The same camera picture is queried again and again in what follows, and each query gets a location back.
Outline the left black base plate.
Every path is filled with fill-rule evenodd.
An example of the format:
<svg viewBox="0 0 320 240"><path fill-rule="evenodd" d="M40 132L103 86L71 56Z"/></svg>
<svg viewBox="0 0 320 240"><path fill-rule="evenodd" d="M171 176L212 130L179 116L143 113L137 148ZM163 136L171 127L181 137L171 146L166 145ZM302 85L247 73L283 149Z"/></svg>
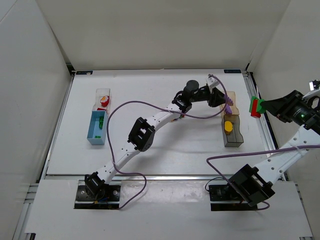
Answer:
<svg viewBox="0 0 320 240"><path fill-rule="evenodd" d="M120 206L121 185L108 185L97 196L91 197L83 182L77 186L74 201L76 210L116 210Z"/></svg>

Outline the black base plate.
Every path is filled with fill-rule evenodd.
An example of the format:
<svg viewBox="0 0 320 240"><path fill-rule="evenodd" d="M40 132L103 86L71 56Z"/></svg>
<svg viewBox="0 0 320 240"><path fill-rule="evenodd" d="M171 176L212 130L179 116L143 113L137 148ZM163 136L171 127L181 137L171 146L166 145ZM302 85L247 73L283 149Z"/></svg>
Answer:
<svg viewBox="0 0 320 240"><path fill-rule="evenodd" d="M228 184L208 186L210 210L212 212L257 211L258 207L249 206Z"/></svg>
<svg viewBox="0 0 320 240"><path fill-rule="evenodd" d="M77 186L74 201L76 210L116 210L120 206L121 185L108 185L97 196L91 197L83 182Z"/></svg>

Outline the orange translucent container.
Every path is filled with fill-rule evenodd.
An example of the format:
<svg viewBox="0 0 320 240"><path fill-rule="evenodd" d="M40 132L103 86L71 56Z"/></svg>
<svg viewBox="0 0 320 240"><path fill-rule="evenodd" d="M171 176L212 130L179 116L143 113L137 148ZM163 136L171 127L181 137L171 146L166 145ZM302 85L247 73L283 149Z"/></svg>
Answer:
<svg viewBox="0 0 320 240"><path fill-rule="evenodd" d="M233 105L230 106L232 115L238 116L240 114L239 109L236 106L236 93L234 91L227 91L227 95L233 100ZM222 117L225 115L224 110L220 114Z"/></svg>

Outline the purple lego plate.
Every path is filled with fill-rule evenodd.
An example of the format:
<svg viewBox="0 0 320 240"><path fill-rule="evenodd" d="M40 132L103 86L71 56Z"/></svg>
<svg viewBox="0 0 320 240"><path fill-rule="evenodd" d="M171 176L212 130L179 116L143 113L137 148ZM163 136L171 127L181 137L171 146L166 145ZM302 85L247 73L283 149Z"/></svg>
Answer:
<svg viewBox="0 0 320 240"><path fill-rule="evenodd" d="M225 96L224 96L224 99L225 99L225 103L226 103L228 106L233 106L233 105L234 105L233 100L232 100L228 95L225 95Z"/></svg>

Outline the red green top lego stack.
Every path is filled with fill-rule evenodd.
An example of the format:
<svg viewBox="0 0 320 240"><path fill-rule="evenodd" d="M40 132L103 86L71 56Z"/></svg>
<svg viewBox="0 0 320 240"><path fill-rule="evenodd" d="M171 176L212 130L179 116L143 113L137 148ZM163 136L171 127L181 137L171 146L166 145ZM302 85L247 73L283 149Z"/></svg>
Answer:
<svg viewBox="0 0 320 240"><path fill-rule="evenodd" d="M261 105L264 101L264 99L257 98L256 96L251 97L249 107L251 117L259 119L266 112L266 109Z"/></svg>

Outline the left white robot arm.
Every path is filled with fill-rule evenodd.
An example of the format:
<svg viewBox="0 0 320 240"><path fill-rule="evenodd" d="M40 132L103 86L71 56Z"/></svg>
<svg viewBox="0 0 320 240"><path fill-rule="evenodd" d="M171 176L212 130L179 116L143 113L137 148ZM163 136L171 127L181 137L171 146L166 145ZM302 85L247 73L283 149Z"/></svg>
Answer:
<svg viewBox="0 0 320 240"><path fill-rule="evenodd" d="M210 76L207 84L199 86L196 80L189 80L184 89L179 91L166 108L159 108L155 115L139 117L128 134L128 139L118 154L111 153L111 162L104 165L92 174L84 177L85 191L95 201L108 199L111 192L109 184L116 174L124 175L121 169L139 153L147 151L153 144L156 132L182 116L188 116L192 104L207 102L208 106L215 108L233 105L226 89L219 90L221 81Z"/></svg>

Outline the yellow purple green lego stack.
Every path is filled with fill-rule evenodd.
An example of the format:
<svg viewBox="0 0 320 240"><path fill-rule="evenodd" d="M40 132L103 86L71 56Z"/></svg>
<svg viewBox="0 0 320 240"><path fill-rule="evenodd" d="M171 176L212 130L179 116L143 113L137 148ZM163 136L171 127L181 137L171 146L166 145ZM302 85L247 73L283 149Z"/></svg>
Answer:
<svg viewBox="0 0 320 240"><path fill-rule="evenodd" d="M171 115L170 116L171 117L171 119L170 119L170 123L173 123L173 122L176 122L176 121L179 121L179 120L181 120L181 119L183 119L184 117L185 117L185 115L183 115L183 114L173 114L173 115Z"/></svg>

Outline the red flower lego piece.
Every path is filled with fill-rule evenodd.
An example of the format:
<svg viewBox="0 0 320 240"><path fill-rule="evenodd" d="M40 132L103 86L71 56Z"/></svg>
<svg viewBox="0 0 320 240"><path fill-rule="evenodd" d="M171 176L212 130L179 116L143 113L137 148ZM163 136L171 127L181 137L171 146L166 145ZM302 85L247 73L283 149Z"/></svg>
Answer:
<svg viewBox="0 0 320 240"><path fill-rule="evenodd" d="M108 95L105 95L100 99L100 104L104 108L106 108L109 105L109 102L110 102L110 97Z"/></svg>

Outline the purple lego piece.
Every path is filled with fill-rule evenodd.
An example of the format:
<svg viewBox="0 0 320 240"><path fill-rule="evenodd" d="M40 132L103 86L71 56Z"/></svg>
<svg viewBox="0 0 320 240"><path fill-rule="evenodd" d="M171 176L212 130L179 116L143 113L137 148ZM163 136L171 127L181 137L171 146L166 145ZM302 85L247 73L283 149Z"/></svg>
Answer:
<svg viewBox="0 0 320 240"><path fill-rule="evenodd" d="M233 114L233 111L231 109L231 107L229 105L227 105L224 109L224 114L225 115L232 115Z"/></svg>

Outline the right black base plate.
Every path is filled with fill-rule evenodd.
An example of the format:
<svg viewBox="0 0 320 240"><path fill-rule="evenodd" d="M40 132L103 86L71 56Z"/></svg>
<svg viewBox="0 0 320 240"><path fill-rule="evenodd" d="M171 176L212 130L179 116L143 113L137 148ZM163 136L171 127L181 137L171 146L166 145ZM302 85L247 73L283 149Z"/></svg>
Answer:
<svg viewBox="0 0 320 240"><path fill-rule="evenodd" d="M212 212L257 211L258 207L249 206L228 184L208 186L210 210Z"/></svg>

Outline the grey translucent container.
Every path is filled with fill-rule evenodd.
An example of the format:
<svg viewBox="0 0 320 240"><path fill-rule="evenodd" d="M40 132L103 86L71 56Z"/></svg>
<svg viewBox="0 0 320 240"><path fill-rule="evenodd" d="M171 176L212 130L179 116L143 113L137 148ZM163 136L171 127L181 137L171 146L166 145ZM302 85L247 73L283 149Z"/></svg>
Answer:
<svg viewBox="0 0 320 240"><path fill-rule="evenodd" d="M225 121L230 121L233 124L233 131L230 134L226 134L224 131ZM223 142L226 148L239 148L244 143L243 135L240 132L240 118L238 115L224 115L221 126Z"/></svg>

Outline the blue container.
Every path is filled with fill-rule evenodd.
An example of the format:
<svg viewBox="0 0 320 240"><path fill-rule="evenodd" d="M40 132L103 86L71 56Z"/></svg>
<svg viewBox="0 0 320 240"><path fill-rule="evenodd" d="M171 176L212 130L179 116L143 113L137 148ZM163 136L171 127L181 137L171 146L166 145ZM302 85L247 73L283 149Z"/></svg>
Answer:
<svg viewBox="0 0 320 240"><path fill-rule="evenodd" d="M94 110L91 112L91 118L87 133L88 142L93 145L104 145L106 141L108 114L104 110Z"/></svg>

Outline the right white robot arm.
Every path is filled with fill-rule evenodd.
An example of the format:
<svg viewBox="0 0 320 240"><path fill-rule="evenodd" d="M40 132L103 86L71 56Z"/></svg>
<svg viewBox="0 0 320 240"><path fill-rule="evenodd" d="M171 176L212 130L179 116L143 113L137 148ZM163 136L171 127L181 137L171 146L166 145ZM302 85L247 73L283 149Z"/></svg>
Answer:
<svg viewBox="0 0 320 240"><path fill-rule="evenodd" d="M312 107L320 91L303 95L297 90L288 95L262 101L261 107L284 123L294 122L298 131L269 158L251 167L246 164L229 180L230 185L249 206L255 206L274 195L272 186L290 166L310 150L320 146L320 107Z"/></svg>

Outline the yellow round lego brick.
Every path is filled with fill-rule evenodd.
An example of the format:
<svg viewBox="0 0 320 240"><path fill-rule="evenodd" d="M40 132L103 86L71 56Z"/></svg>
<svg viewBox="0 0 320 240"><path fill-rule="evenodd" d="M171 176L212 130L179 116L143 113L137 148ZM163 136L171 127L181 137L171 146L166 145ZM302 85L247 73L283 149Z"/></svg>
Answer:
<svg viewBox="0 0 320 240"><path fill-rule="evenodd" d="M224 122L224 132L226 134L230 134L233 131L233 123L231 121L226 120Z"/></svg>

